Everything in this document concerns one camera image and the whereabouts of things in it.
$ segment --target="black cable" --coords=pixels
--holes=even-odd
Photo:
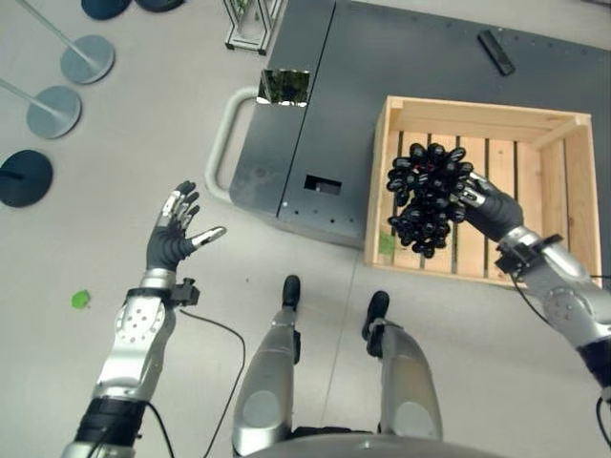
[[[89,450],[89,453],[87,453],[87,458],[92,458],[92,456],[94,456],[95,451],[104,444],[106,439],[108,439],[108,435],[111,433],[113,429],[115,429],[115,426],[116,426],[116,420],[109,427],[106,428],[106,430],[104,431],[104,434],[102,434],[101,437],[97,440],[94,447],[91,450]]]
[[[168,447],[168,452],[170,453],[171,458],[174,457],[174,449],[172,448],[172,443],[170,442],[170,437],[168,436],[168,431],[165,430],[165,425],[163,424],[163,420],[161,419],[161,415],[159,415],[158,410],[151,403],[146,401],[146,406],[153,410],[157,418],[157,422],[159,423],[159,427],[161,428],[161,432],[163,433],[163,439],[165,439],[165,445]]]
[[[516,281],[516,277],[514,277],[513,274],[510,274],[510,277],[512,279],[512,282],[514,283],[514,286],[516,287],[516,291],[519,293],[519,295],[522,297],[522,299],[526,302],[526,304],[531,308],[531,310],[533,310],[533,312],[535,313],[535,315],[537,315],[539,318],[541,318],[541,320],[547,324],[548,326],[550,325],[550,322],[547,321],[547,319],[541,315],[541,313],[535,309],[535,306],[531,304],[531,302],[528,300],[528,298],[526,297],[526,295],[524,294],[524,292],[522,291],[522,288],[520,288],[517,285],[517,281]]]
[[[600,407],[601,406],[602,406],[602,397],[600,397],[596,402],[596,419],[599,422],[600,434],[602,434],[602,437],[604,438],[604,442],[606,442],[609,448],[611,448],[611,439],[609,438],[606,431],[604,430],[604,425],[602,424],[602,418],[600,416]]]
[[[219,434],[219,430],[221,429],[221,425],[222,425],[222,422],[223,422],[223,420],[225,418],[225,415],[227,413],[227,409],[229,408],[229,405],[231,404],[231,400],[233,399],[233,395],[236,393],[236,388],[238,387],[238,382],[240,381],[240,377],[242,376],[242,372],[244,371],[244,367],[246,366],[246,342],[244,341],[244,338],[240,335],[240,333],[238,331],[233,330],[229,326],[226,326],[226,325],[224,325],[222,323],[215,322],[214,320],[209,320],[207,318],[200,317],[198,315],[193,315],[192,313],[185,312],[184,310],[180,310],[180,313],[182,313],[183,315],[186,315],[187,317],[193,318],[195,320],[200,320],[202,322],[214,324],[214,325],[216,325],[218,327],[221,327],[225,331],[230,332],[231,334],[236,336],[238,339],[240,339],[240,342],[242,343],[242,365],[240,366],[240,370],[238,371],[238,375],[236,376],[236,380],[233,383],[233,386],[231,388],[231,392],[229,393],[229,398],[227,399],[227,403],[225,404],[225,407],[222,410],[221,417],[219,419],[219,422],[217,423],[217,428],[215,429],[214,434],[212,435],[212,439],[210,439],[210,444],[208,444],[208,449],[203,454],[202,458],[207,458],[208,455],[210,454],[210,450],[212,450],[212,446],[214,446],[214,441],[217,439],[217,435]]]
[[[231,400],[233,399],[234,394],[236,394],[236,388],[238,387],[238,382],[240,381],[240,377],[242,376],[242,373],[244,371],[244,367],[246,366],[246,342],[244,341],[244,338],[240,335],[240,333],[238,331],[235,331],[234,329],[230,328],[229,326],[226,326],[225,324],[222,324],[222,323],[219,323],[219,322],[215,322],[214,320],[209,320],[207,318],[200,317],[198,315],[193,315],[192,313],[185,312],[184,310],[180,310],[180,313],[182,313],[183,315],[186,315],[187,317],[193,318],[195,320],[200,320],[202,322],[214,324],[214,325],[224,329],[225,331],[230,332],[234,336],[236,336],[238,339],[240,339],[240,343],[242,344],[242,364],[240,365],[240,370],[238,371],[238,375],[236,376],[236,380],[233,383],[233,386],[231,387],[231,392],[229,393],[229,398],[227,399],[227,403],[225,404],[225,407],[222,410],[222,415],[221,415],[221,417],[219,419],[219,422],[217,423],[216,429],[214,430],[214,434],[212,435],[212,439],[210,439],[210,443],[208,444],[208,449],[203,454],[203,458],[207,458],[208,455],[210,454],[210,450],[212,450],[212,446],[214,446],[214,442],[216,441],[217,436],[219,435],[219,430],[221,429],[222,422],[223,422],[223,420],[225,418],[225,415],[227,414],[227,410],[229,409],[229,405],[231,404]],[[153,410],[153,413],[155,414],[155,417],[157,418],[157,421],[159,423],[159,427],[161,428],[161,432],[163,433],[163,439],[165,440],[165,445],[168,447],[168,452],[170,454],[170,457],[171,458],[175,458],[174,449],[172,448],[172,443],[170,441],[170,437],[168,436],[168,432],[167,432],[167,430],[165,428],[165,424],[163,423],[163,419],[161,418],[161,415],[159,414],[159,412],[155,408],[155,406],[153,406],[150,402],[146,401],[146,405],[151,410]],[[94,456],[95,451],[104,444],[106,439],[108,439],[108,436],[109,436],[110,432],[115,428],[115,426],[116,425],[110,425],[104,431],[104,434],[102,434],[102,436],[99,438],[99,440],[95,443],[94,447],[91,450],[89,450],[89,453],[87,454],[87,458],[92,458]]]

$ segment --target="stand base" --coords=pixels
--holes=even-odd
[[[99,35],[87,35],[74,41],[93,62],[88,62],[68,48],[61,56],[61,72],[77,84],[90,84],[106,76],[115,63],[115,49]]]
[[[45,89],[36,99],[59,114],[49,113],[36,105],[28,108],[28,127],[43,138],[58,138],[66,134],[80,118],[81,102],[78,94],[65,86]]]
[[[80,6],[92,19],[105,21],[127,10],[132,0],[81,0]]]
[[[46,156],[24,150],[9,157],[0,168],[17,177],[0,175],[0,200],[9,207],[32,205],[47,194],[53,181],[53,167]]]
[[[184,0],[136,0],[136,3],[150,12],[166,12],[178,8]]]

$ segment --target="wooden slat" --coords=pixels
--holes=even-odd
[[[427,134],[413,134],[404,132],[403,133],[403,152],[401,156],[410,155],[410,146],[412,143],[420,143],[422,145],[427,144]],[[419,269],[420,268],[420,255],[416,255],[411,251],[411,246],[405,247],[401,244],[401,240],[395,241],[394,250],[394,265],[403,269]]]
[[[578,128],[564,140],[568,183],[569,245],[593,275],[600,275],[600,230],[591,130]]]
[[[556,129],[552,129],[547,134],[542,135],[540,138],[536,138],[531,143],[531,148],[534,150],[540,150],[544,146],[554,143],[555,141],[561,140],[573,132],[578,126],[589,126],[590,125],[589,114],[583,114],[580,116],[572,116],[569,120],[564,121],[562,124],[557,126]]]
[[[541,235],[543,203],[541,192],[541,153],[528,143],[517,144],[517,202],[524,211],[526,227]]]
[[[380,208],[378,203],[382,196],[380,182],[384,180],[382,160],[388,143],[390,125],[390,97],[384,105],[382,113],[378,116],[375,125],[375,138],[373,142],[373,162],[371,164],[371,180],[369,181],[369,202],[367,213],[367,231],[365,239],[365,264],[375,265],[378,261],[379,248],[379,222]]]
[[[393,107],[399,108],[399,101],[403,103],[403,111],[397,122],[402,122],[402,120],[409,117],[419,117],[430,120],[449,119],[461,120],[472,124],[535,127],[551,130],[569,120],[572,116],[581,115],[537,108],[453,102],[427,98],[393,97],[392,99]]]
[[[399,129],[422,132],[431,130],[441,135],[460,135],[476,137],[493,137],[505,140],[534,141],[548,131],[532,126],[503,126],[496,124],[474,124],[457,119],[428,119],[401,114],[395,125]]]
[[[564,143],[557,141],[541,149],[542,236],[560,234],[568,248],[568,215]]]
[[[389,224],[389,218],[392,216],[392,210],[394,206],[394,193],[386,189],[388,182],[387,173],[392,168],[392,161],[399,156],[399,133],[397,131],[390,131],[388,135],[388,142],[386,144],[386,151],[384,152],[384,158],[382,159],[382,181],[380,182],[380,221],[379,221],[379,234],[381,238],[386,238],[388,241],[384,241],[383,249],[378,250],[378,262],[386,265],[392,265],[394,258],[394,241],[390,238],[392,234],[392,227]]]
[[[490,139],[488,145],[488,180],[498,189],[514,196],[514,142]],[[488,240],[488,278],[502,280],[505,274],[495,266],[496,242]]]
[[[456,137],[450,135],[433,134],[431,136],[431,143],[439,143],[440,145],[443,145],[446,151],[451,151],[456,147]],[[435,256],[430,260],[425,260],[425,270],[444,273],[452,272],[452,237],[453,233],[450,232],[446,238],[448,246],[442,250],[435,250]]]
[[[466,161],[485,175],[486,145],[484,138],[460,137],[460,146],[467,150]],[[484,236],[465,222],[457,225],[456,273],[468,277],[484,277]]]

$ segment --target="metal frame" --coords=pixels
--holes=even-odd
[[[236,9],[235,0],[222,0],[231,20],[231,28],[225,39],[225,47],[228,50],[242,48],[244,50],[256,51],[260,55],[266,55],[267,45],[269,45],[278,13],[284,0],[248,0],[246,8],[250,8],[254,1],[257,2],[259,16],[263,24],[263,34],[258,39],[247,39],[241,36],[240,30],[245,10]]]

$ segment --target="round black base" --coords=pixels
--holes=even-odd
[[[47,194],[52,181],[53,167],[45,156],[20,151],[0,168],[0,200],[9,207],[32,205]]]
[[[92,19],[105,21],[119,16],[132,0],[81,0],[80,6]]]
[[[184,0],[136,0],[142,8],[151,12],[166,12],[178,8]]]

